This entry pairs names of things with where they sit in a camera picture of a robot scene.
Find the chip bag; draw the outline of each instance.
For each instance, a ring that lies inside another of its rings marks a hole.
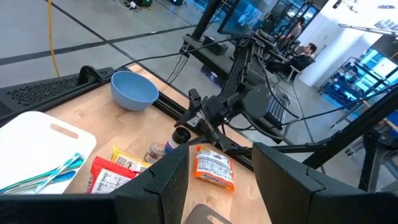
[[[203,146],[198,146],[197,151],[193,176],[234,191],[234,173],[231,160]]]
[[[108,194],[138,174],[136,171],[96,156],[91,166],[87,192],[89,194]]]
[[[113,146],[112,162],[137,172],[144,172],[151,165],[142,159],[130,156],[120,150],[117,146]]]

